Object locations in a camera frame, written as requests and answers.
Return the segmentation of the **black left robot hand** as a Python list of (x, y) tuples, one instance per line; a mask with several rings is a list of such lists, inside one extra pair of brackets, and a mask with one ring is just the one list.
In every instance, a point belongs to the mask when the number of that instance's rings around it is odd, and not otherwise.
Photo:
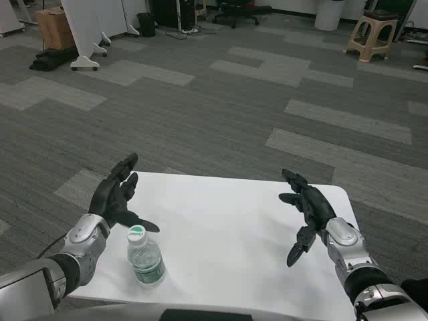
[(131, 153), (111, 170), (97, 186), (88, 212), (103, 217), (110, 228), (117, 223), (125, 227), (141, 225), (148, 232), (159, 233), (160, 228), (156, 224), (128, 210), (128, 201), (133, 198), (138, 183), (138, 174), (133, 173), (137, 162), (138, 155)]

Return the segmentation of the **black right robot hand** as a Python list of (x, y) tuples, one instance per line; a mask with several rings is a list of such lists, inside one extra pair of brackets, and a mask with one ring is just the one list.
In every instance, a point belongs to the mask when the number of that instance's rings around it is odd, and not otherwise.
[(306, 223), (297, 232), (296, 242), (287, 256), (287, 266), (290, 268), (303, 253), (310, 250), (316, 236), (325, 230), (327, 222), (336, 214), (327, 198), (319, 189), (309, 185), (303, 176), (287, 169), (282, 169), (282, 176), (294, 193), (281, 193), (279, 199), (303, 213)]

